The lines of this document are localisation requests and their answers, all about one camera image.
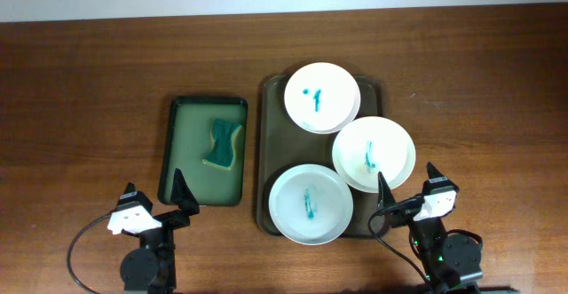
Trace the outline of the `green and yellow sponge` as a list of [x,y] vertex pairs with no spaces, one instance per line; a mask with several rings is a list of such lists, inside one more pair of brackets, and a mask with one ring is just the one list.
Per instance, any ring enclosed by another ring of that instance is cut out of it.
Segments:
[[202,162],[218,169],[229,171],[236,160],[236,140],[242,130],[239,123],[215,119],[211,126],[211,149]]

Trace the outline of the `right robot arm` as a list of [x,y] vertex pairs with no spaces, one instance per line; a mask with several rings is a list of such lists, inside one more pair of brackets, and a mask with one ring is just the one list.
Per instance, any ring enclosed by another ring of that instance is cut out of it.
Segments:
[[432,163],[426,169],[429,178],[421,193],[400,202],[394,200],[386,179],[378,173],[377,211],[368,220],[385,216],[392,228],[406,226],[411,250],[421,264],[392,248],[374,229],[369,232],[410,264],[424,281],[426,293],[479,293],[483,239],[470,231],[445,228],[442,218],[455,209],[460,188]]

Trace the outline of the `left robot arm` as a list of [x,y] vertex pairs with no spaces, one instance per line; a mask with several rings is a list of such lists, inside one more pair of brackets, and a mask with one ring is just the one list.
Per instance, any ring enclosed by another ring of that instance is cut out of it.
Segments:
[[113,234],[139,240],[120,266],[125,293],[171,293],[177,287],[174,232],[190,226],[190,217],[200,212],[179,169],[174,171],[170,200],[177,209],[154,216],[152,202],[129,183],[111,213],[107,228]]

